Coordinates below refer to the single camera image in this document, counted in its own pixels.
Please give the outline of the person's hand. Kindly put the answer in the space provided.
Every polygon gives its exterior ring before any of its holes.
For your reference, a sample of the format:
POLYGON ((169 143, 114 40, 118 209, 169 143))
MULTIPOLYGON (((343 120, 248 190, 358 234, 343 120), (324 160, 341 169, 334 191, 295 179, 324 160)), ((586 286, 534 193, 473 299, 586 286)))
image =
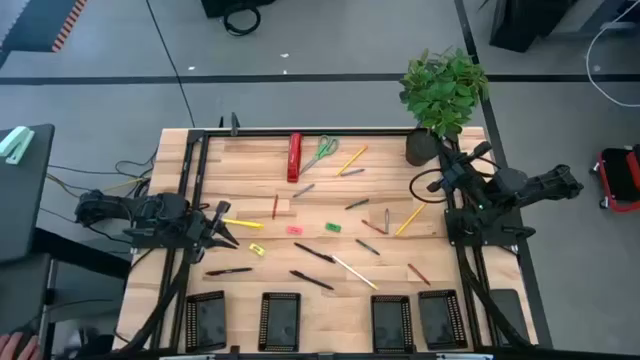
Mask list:
POLYGON ((21 332, 0 335, 0 360, 42 360, 39 337, 21 332))

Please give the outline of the black pen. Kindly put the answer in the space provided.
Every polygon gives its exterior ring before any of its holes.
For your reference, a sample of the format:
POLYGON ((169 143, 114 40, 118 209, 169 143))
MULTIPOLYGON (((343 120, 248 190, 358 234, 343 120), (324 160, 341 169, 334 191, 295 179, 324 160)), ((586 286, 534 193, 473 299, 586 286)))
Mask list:
POLYGON ((246 272, 251 272, 253 270, 254 269, 251 267, 220 269, 220 270, 207 271, 205 272, 204 276, 215 277, 215 276, 221 276, 226 274, 246 273, 246 272))
POLYGON ((304 280, 304 281, 307 281, 307 282, 312 283, 312 284, 314 284, 314 285, 320 286, 320 287, 322 287, 322 288, 324 288, 324 289, 331 290, 331 291, 334 291, 334 290, 335 290, 335 289, 334 289, 334 287, 330 286, 329 284, 326 284, 326 283, 324 283, 324 282, 322 282, 322 281, 320 281, 320 280, 317 280, 317 279, 311 278, 311 277, 309 277, 309 276, 305 275, 304 273, 302 273, 302 272, 300 272, 300 271, 297 271, 297 270, 290 270, 290 271, 289 271, 289 273, 290 273, 291 275, 293 275, 293 276, 295 276, 295 277, 297 277, 297 278, 301 279, 301 280, 304 280))
POLYGON ((335 260, 329 255, 326 255, 326 254, 320 253, 318 251, 315 251, 315 250, 313 250, 313 249, 311 249, 311 248, 309 248, 309 247, 307 247, 307 246, 305 246, 305 245, 303 245, 301 243, 298 243, 298 242, 294 242, 294 245, 297 248, 302 249, 303 251, 305 251, 305 252, 307 252, 307 253, 309 253, 309 254, 311 254, 313 256, 316 256, 316 257, 318 257, 318 258, 320 258, 320 259, 322 259, 324 261, 327 261, 327 262, 333 263, 333 264, 336 263, 335 260))

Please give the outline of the green handled scissors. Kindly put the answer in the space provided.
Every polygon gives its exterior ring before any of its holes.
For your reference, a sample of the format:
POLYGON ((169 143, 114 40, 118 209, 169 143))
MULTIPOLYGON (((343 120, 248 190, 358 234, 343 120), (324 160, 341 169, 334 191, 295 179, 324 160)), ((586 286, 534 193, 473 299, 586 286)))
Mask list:
POLYGON ((300 174, 305 173, 321 159, 334 154, 339 147, 339 139, 328 135, 321 135, 318 139, 316 152, 311 160, 301 169, 300 174))

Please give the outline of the black frame clamp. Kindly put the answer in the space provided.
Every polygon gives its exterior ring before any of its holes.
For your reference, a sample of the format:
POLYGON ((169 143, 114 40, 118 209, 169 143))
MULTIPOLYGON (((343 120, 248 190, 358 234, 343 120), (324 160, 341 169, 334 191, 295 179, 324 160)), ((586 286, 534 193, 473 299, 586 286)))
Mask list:
POLYGON ((235 112, 231 113, 230 123, 228 125, 225 125, 225 120, 223 116, 221 116, 219 119, 218 128, 227 129, 230 137, 238 136, 240 127, 241 127, 240 121, 235 112))

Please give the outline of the black side desk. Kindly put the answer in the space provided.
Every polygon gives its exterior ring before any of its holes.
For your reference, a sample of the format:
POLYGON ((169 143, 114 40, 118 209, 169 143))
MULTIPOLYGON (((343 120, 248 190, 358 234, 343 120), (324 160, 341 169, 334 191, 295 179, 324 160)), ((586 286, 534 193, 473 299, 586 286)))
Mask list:
POLYGON ((14 151, 1 146, 12 129, 0 130, 0 263, 31 251, 55 127, 41 124, 28 129, 33 136, 16 164, 7 162, 14 151))

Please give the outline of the green plant in black pot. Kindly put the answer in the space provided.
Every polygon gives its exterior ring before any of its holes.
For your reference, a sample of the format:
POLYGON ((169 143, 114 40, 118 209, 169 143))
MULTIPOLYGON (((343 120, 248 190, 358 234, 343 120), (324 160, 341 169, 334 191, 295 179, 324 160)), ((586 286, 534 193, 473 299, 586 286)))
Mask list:
POLYGON ((436 158, 440 141, 460 134, 489 96, 485 70, 461 49, 425 49, 408 62, 399 83, 400 102, 416 121, 405 143, 405 159, 412 166, 436 158))

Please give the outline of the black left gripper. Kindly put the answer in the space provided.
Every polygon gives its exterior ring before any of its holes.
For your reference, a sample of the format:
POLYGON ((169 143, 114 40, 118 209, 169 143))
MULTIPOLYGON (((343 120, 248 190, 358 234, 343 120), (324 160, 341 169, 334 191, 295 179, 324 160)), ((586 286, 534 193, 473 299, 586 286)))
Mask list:
POLYGON ((229 211, 231 204, 220 201, 212 219, 208 219, 203 210, 193 207, 190 212, 191 221, 188 228, 188 263, 197 264, 204 257, 205 250, 213 247, 236 249, 239 242, 229 232, 222 217, 229 211))

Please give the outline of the black aluminium table frame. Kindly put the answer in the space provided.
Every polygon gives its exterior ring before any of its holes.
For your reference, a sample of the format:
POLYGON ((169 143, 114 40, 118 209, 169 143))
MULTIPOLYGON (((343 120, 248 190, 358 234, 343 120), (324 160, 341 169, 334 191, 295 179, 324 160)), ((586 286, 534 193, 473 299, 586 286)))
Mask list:
MULTIPOLYGON (((319 131, 303 131, 302 163, 313 157, 319 131)), ((425 186, 435 178, 433 164, 409 165, 404 157, 403 128, 337 128, 336 153, 318 161, 297 183, 286 179, 290 131, 244 129, 230 137, 223 129, 204 142, 189 144, 185 129, 162 132, 151 176, 154 193, 184 188, 190 201, 200 201, 213 212, 220 201, 231 204, 230 219, 264 224, 253 229, 230 225, 238 240, 236 249, 213 248, 191 268, 187 290, 199 294, 225 293, 227 346, 211 352, 211 360, 256 358, 261 298, 265 292, 301 294, 300 348, 297 358, 310 356, 369 358, 372 346, 372 295, 406 295, 418 307, 418 293, 427 290, 461 291, 458 254, 447 237, 445 204, 434 194, 429 204, 399 236, 396 230, 422 204, 425 186), (336 172, 363 146, 365 151, 344 172, 364 172, 341 177, 336 172), (315 187, 292 196, 310 184, 315 187), (277 214, 272 220, 275 194, 277 214), (350 210, 345 207, 370 199, 350 210), (361 219, 385 230, 385 209, 390 211, 390 232, 382 235, 361 219), (325 229, 340 225, 340 233, 325 229), (290 235, 287 226, 303 229, 290 235), (381 253, 377 256, 357 244, 360 239, 381 253), (301 243, 326 255, 336 255, 367 279, 374 290, 339 264, 329 263, 297 248, 301 243), (258 256, 249 249, 265 249, 258 256), (407 266, 413 264, 431 282, 427 286, 407 266), (251 267, 246 273, 204 276, 205 272, 251 267), (289 273, 297 270, 334 287, 324 289, 289 273), (230 354, 232 345, 239 354, 230 354)))

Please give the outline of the mint green stapler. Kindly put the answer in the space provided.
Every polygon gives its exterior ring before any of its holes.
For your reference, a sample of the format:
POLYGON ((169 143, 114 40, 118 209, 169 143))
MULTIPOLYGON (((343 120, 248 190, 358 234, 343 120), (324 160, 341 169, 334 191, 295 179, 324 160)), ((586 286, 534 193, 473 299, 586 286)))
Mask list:
POLYGON ((14 128, 0 142, 0 156, 5 158, 5 163, 18 165, 34 136, 35 132, 28 127, 18 126, 14 128))

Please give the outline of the black equipment cabinet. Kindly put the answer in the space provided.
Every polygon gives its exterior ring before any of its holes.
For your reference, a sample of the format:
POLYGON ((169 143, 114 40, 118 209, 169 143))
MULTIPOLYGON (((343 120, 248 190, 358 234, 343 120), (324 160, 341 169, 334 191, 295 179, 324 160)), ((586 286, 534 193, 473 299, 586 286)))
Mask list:
POLYGON ((489 44, 525 53, 547 37, 578 0, 497 0, 489 44))

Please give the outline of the white pencil yellow tip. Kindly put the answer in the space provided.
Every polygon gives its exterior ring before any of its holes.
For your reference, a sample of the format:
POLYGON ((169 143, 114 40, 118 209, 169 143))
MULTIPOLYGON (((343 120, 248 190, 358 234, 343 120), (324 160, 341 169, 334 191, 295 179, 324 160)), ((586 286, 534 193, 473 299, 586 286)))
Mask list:
POLYGON ((354 276, 356 276, 357 278, 359 278, 361 281, 363 281, 364 283, 366 283, 369 287, 371 287, 374 290, 379 290, 379 287, 373 283, 372 281, 370 281, 369 279, 367 279, 365 276, 363 276, 361 273, 359 273, 358 271, 356 271, 354 268, 352 268, 350 265, 348 265, 347 263, 345 263, 343 260, 341 260, 339 257, 337 257, 336 255, 331 255, 331 258, 340 266, 344 267, 347 271, 349 271, 350 273, 352 273, 354 276))

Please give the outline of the yellow pencil orange eraser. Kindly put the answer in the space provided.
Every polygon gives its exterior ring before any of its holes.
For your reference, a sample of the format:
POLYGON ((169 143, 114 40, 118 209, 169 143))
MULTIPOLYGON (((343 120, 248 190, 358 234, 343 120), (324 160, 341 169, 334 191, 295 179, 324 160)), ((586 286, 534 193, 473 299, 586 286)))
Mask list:
POLYGON ((405 221, 404 223, 396 230, 394 236, 399 236, 403 233, 403 231, 416 219, 416 217, 423 211, 426 207, 426 203, 421 204, 405 221))
POLYGON ((340 176, 353 162, 355 162, 365 151, 368 150, 368 145, 363 146, 359 149, 335 174, 335 176, 340 176))

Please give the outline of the red and black cart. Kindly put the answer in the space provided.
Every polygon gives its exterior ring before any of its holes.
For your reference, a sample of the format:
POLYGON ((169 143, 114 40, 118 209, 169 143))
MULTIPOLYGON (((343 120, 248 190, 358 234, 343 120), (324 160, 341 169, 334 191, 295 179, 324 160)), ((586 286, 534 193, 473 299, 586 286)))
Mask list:
POLYGON ((617 213, 640 210, 640 144, 602 150, 591 171, 603 186, 601 209, 617 213))

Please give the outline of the red stapler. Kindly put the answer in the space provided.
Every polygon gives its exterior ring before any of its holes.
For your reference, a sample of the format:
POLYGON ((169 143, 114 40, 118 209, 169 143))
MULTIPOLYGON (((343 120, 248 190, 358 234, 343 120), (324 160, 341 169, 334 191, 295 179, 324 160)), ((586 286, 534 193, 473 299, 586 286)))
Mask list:
POLYGON ((292 133, 289 138, 287 160, 287 182, 297 183, 300 174, 301 146, 303 136, 301 133, 292 133))

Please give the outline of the yellow highlighter pen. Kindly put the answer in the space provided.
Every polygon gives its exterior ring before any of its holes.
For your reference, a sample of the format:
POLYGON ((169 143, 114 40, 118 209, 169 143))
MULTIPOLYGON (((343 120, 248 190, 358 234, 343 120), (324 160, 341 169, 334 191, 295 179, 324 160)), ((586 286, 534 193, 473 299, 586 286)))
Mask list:
POLYGON ((253 229, 264 228, 264 224, 252 222, 252 221, 243 221, 243 220, 236 220, 236 219, 229 219, 229 218, 224 218, 222 219, 222 221, 225 224, 238 225, 238 226, 243 226, 243 227, 248 227, 253 229))

